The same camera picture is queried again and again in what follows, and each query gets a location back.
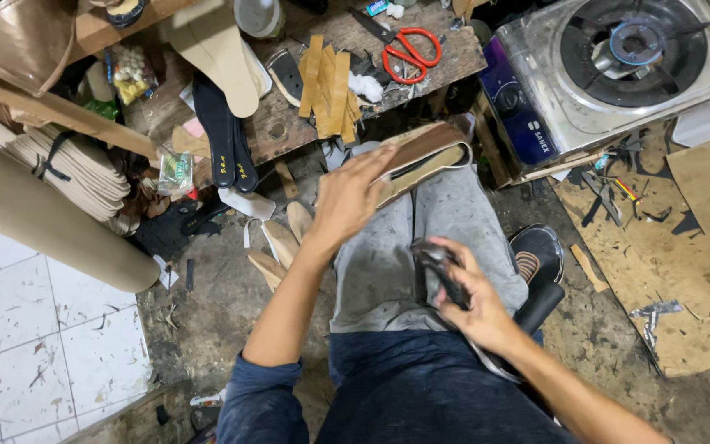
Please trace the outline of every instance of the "white tile floor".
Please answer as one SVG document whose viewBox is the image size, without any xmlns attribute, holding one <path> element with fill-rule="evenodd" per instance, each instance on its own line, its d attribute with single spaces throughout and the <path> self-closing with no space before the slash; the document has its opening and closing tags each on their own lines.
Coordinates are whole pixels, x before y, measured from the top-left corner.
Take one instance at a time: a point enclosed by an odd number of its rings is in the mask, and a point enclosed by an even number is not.
<svg viewBox="0 0 710 444">
<path fill-rule="evenodd" d="M 135 295 L 0 234 L 0 442 L 67 439 L 151 372 Z"/>
</svg>

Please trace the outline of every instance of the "stove knob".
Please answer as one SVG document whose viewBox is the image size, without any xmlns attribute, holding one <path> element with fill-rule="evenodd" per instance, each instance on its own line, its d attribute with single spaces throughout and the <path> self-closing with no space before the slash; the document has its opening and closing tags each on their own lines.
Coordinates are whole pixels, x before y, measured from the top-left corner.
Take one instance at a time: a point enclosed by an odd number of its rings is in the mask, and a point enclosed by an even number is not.
<svg viewBox="0 0 710 444">
<path fill-rule="evenodd" d="M 498 91 L 495 97 L 495 107 L 498 110 L 498 115 L 501 118 L 514 116 L 519 111 L 520 106 L 526 102 L 525 92 L 518 84 L 513 83 L 506 85 Z"/>
</svg>

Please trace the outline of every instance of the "sleeve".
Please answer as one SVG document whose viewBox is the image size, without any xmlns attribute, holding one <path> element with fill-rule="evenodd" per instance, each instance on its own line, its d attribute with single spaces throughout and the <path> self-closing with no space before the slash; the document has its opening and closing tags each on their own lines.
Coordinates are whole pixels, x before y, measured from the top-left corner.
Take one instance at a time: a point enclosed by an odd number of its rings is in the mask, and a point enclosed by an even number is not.
<svg viewBox="0 0 710 444">
<path fill-rule="evenodd" d="M 218 418 L 218 442 L 307 444 L 309 429 L 292 395 L 301 370 L 302 361 L 262 367 L 238 354 Z"/>
</svg>

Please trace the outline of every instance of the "blue long-sleeve shirt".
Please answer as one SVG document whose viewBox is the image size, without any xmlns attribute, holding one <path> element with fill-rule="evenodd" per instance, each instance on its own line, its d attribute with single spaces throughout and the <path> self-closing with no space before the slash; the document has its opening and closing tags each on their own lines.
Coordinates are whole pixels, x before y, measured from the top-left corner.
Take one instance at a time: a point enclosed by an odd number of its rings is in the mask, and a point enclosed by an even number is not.
<svg viewBox="0 0 710 444">
<path fill-rule="evenodd" d="M 457 333 L 333 333 L 329 340 L 336 395 L 318 443 L 576 442 L 515 384 L 484 369 Z M 218 442 L 309 442 L 292 395 L 300 375 L 301 363 L 265 368 L 238 356 Z"/>
</svg>

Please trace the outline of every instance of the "red scissors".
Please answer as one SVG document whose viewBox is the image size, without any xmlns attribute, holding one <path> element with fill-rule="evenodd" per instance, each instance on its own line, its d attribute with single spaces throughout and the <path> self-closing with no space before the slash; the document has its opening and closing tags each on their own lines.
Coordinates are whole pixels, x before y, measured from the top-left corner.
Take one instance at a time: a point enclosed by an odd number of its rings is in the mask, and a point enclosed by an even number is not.
<svg viewBox="0 0 710 444">
<path fill-rule="evenodd" d="M 355 20 L 360 23 L 361 26 L 366 28 L 366 30 L 369 31 L 372 35 L 387 44 L 385 45 L 385 49 L 383 50 L 383 67 L 388 73 L 390 73 L 390 76 L 393 77 L 394 81 L 404 85 L 412 85 L 413 83 L 418 83 L 419 81 L 422 81 L 424 77 L 426 77 L 426 68 L 431 68 L 432 66 L 437 65 L 437 63 L 440 61 L 440 54 L 442 53 L 442 50 L 440 48 L 440 42 L 437 37 L 428 30 L 423 28 L 400 28 L 398 31 L 388 31 L 386 28 L 383 28 L 382 25 L 380 25 L 377 21 L 372 20 L 369 16 L 361 13 L 359 10 L 353 7 L 350 7 L 348 10 L 350 11 L 350 14 L 355 17 Z M 407 38 L 405 37 L 406 34 L 420 34 L 431 40 L 431 43 L 435 45 L 435 59 L 427 60 L 426 58 L 421 57 L 421 55 L 418 54 L 418 51 L 416 51 L 415 48 L 409 43 L 409 41 L 407 41 Z M 394 41 L 394 39 L 398 39 L 401 44 L 409 51 L 409 54 L 401 52 L 400 50 L 391 46 L 390 43 Z M 420 74 L 409 79 L 398 76 L 390 68 L 390 64 L 388 63 L 389 54 L 391 54 L 392 56 L 396 56 L 401 60 L 404 60 L 405 62 L 408 62 L 412 66 L 419 68 Z"/>
</svg>

